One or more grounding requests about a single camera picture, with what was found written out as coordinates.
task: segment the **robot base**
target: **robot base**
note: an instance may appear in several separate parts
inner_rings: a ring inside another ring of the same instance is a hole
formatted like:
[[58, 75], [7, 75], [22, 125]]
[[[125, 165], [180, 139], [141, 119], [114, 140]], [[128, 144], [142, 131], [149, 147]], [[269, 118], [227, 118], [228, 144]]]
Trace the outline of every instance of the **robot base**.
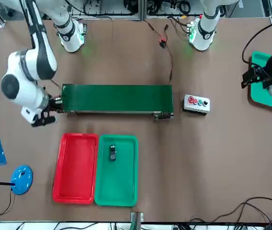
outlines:
[[[264, 67], [271, 55], [255, 51], [252, 54], [252, 62]], [[267, 89], [263, 89], [262, 82], [253, 83], [249, 86], [249, 98], [256, 104], [272, 107], [272, 96]]]
[[82, 45], [84, 45], [87, 34], [87, 26], [85, 24], [79, 23], [75, 20], [73, 20], [73, 23], [75, 24], [75, 33], [72, 35], [70, 41], [65, 41], [61, 36], [59, 36], [61, 44], [69, 53], [76, 52]]
[[32, 185], [33, 179], [32, 169], [28, 165], [17, 167], [11, 176], [11, 183], [15, 183], [14, 186], [11, 186], [12, 191], [16, 195], [27, 193]]

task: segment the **blue lamp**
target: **blue lamp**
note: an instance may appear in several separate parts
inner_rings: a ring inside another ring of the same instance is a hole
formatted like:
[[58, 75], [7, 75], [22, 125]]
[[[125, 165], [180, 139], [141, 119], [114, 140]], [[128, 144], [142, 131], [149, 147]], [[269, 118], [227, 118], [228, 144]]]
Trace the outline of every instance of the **blue lamp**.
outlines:
[[[4, 151], [0, 143], [0, 165], [7, 164]], [[28, 165], [21, 165], [17, 167], [12, 176], [10, 183], [0, 182], [0, 185], [11, 186], [11, 190], [16, 195], [22, 195], [28, 192], [33, 182], [33, 172]]]

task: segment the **electronic device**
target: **electronic device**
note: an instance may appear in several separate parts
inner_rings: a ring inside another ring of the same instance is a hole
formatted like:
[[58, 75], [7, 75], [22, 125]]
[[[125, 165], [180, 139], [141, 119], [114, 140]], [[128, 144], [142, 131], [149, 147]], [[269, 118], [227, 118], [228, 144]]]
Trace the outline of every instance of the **electronic device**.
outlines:
[[211, 103], [209, 98], [198, 97], [186, 94], [183, 101], [184, 112], [196, 112], [201, 115], [206, 115], [210, 111]]

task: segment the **green tray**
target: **green tray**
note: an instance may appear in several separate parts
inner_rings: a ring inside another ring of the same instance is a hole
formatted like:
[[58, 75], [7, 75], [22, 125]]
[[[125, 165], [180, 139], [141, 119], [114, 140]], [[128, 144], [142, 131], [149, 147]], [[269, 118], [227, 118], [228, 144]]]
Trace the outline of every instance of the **green tray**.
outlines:
[[74, 85], [62, 87], [64, 112], [173, 116], [171, 85]]
[[[110, 145], [116, 159], [110, 160]], [[99, 139], [95, 202], [131, 207], [138, 197], [138, 140], [134, 136], [102, 135]]]
[[[271, 55], [255, 51], [252, 54], [252, 62], [264, 67]], [[260, 104], [272, 107], [272, 96], [267, 89], [263, 89], [262, 82], [253, 83], [250, 86], [251, 99]]]

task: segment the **power cord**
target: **power cord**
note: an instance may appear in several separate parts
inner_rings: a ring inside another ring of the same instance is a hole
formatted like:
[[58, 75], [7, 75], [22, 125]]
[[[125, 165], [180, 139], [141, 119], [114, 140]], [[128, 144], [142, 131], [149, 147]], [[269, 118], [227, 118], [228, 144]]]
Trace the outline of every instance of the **power cord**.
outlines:
[[103, 16], [133, 16], [133, 15], [136, 14], [136, 13], [87, 13], [86, 10], [85, 10], [85, 6], [88, 4], [88, 0], [83, 5], [83, 11], [79, 10], [77, 7], [75, 7], [73, 4], [71, 4], [68, 0], [65, 0], [65, 2], [69, 6], [74, 8], [75, 10], [79, 11], [80, 13], [83, 13], [86, 16], [92, 16], [92, 17], [95, 17], [95, 18], [103, 17]]
[[254, 34], [254, 35], [251, 37], [251, 39], [247, 42], [246, 46], [244, 47], [244, 49], [243, 49], [243, 51], [242, 51], [242, 61], [243, 61], [244, 63], [246, 63], [246, 64], [253, 65], [253, 66], [256, 66], [257, 68], [260, 68], [260, 69], [263, 71], [263, 73], [265, 73], [265, 74], [267, 75], [267, 77], [269, 77], [269, 78], [271, 79], [271, 76], [270, 76], [270, 75], [263, 69], [263, 67], [261, 67], [259, 64], [254, 63], [254, 62], [251, 62], [251, 61], [245, 60], [245, 51], [246, 51], [247, 47], [249, 46], [249, 44], [251, 43], [251, 41], [253, 41], [253, 39], [254, 39], [257, 35], [259, 35], [261, 32], [263, 32], [264, 30], [266, 30], [266, 29], [268, 29], [268, 28], [270, 28], [270, 27], [272, 27], [272, 24], [265, 26], [264, 28], [262, 28], [261, 30], [259, 30], [256, 34]]
[[12, 209], [13, 205], [14, 205], [14, 201], [15, 201], [15, 194], [14, 194], [14, 198], [13, 198], [13, 203], [11, 205], [12, 202], [12, 189], [10, 190], [10, 200], [9, 200], [9, 205], [6, 208], [6, 210], [4, 210], [2, 213], [0, 213], [0, 216], [3, 216], [5, 214], [7, 214], [8, 212], [10, 212], [10, 210]]
[[66, 229], [77, 229], [77, 230], [84, 230], [84, 229], [87, 229], [87, 228], [89, 228], [89, 227], [91, 227], [91, 226], [93, 226], [93, 225], [95, 225], [95, 224], [98, 224], [98, 223], [93, 223], [93, 224], [90, 224], [90, 225], [88, 225], [88, 226], [86, 226], [86, 227], [83, 227], [83, 228], [77, 228], [77, 227], [65, 227], [65, 228], [62, 228], [62, 229], [59, 229], [59, 230], [66, 230]]
[[[251, 197], [251, 198], [247, 199], [245, 202], [240, 203], [233, 211], [231, 211], [231, 212], [229, 212], [229, 213], [226, 213], [226, 214], [223, 214], [223, 215], [220, 215], [220, 216], [218, 216], [217, 218], [215, 218], [213, 221], [206, 222], [206, 221], [204, 221], [204, 220], [201, 219], [201, 218], [192, 218], [192, 219], [190, 219], [190, 222], [193, 222], [193, 221], [195, 221], [195, 220], [196, 220], [196, 221], [199, 220], [199, 221], [201, 221], [203, 224], [209, 225], [209, 224], [215, 223], [218, 219], [220, 219], [220, 218], [222, 218], [222, 217], [227, 217], [227, 216], [232, 215], [233, 213], [235, 213], [235, 212], [242, 206], [242, 209], [241, 209], [241, 211], [240, 211], [239, 217], [238, 217], [238, 219], [237, 219], [237, 221], [236, 221], [236, 224], [235, 224], [235, 227], [234, 227], [234, 230], [242, 230], [242, 228], [244, 227], [244, 225], [241, 226], [241, 225], [239, 224], [239, 221], [240, 221], [240, 219], [241, 219], [241, 216], [242, 216], [242, 213], [243, 213], [243, 211], [244, 211], [245, 205], [248, 205], [248, 206], [253, 207], [253, 208], [256, 209], [257, 211], [259, 211], [265, 218], [267, 218], [267, 220], [268, 220], [269, 223], [268, 223], [268, 225], [265, 227], [265, 230], [272, 230], [272, 219], [270, 219], [270, 218], [269, 218], [263, 211], [261, 211], [259, 208], [257, 208], [256, 206], [254, 206], [254, 205], [248, 203], [249, 201], [255, 200], [255, 199], [265, 199], [265, 200], [270, 200], [270, 201], [272, 201], [272, 198], [264, 197], [264, 196], [255, 196], [255, 197]], [[195, 227], [198, 226], [199, 224], [200, 224], [200, 223], [195, 224], [194, 227], [193, 227], [193, 230], [194, 230]]]
[[22, 224], [20, 224], [15, 230], [19, 230], [21, 228], [22, 225], [24, 225], [25, 222], [23, 222]]
[[170, 75], [169, 75], [169, 83], [171, 82], [172, 80], [172, 74], [173, 74], [173, 55], [172, 55], [172, 52], [169, 48], [169, 46], [167, 45], [167, 41], [168, 41], [168, 35], [166, 34], [166, 30], [169, 28], [169, 25], [166, 24], [165, 27], [164, 27], [164, 35], [166, 37], [166, 39], [164, 39], [155, 29], [154, 27], [147, 21], [147, 20], [144, 20], [148, 26], [151, 28], [151, 30], [153, 30], [161, 39], [159, 41], [159, 45], [162, 49], [166, 49], [167, 52], [169, 53], [169, 56], [170, 56], [170, 60], [171, 60], [171, 71], [170, 71]]

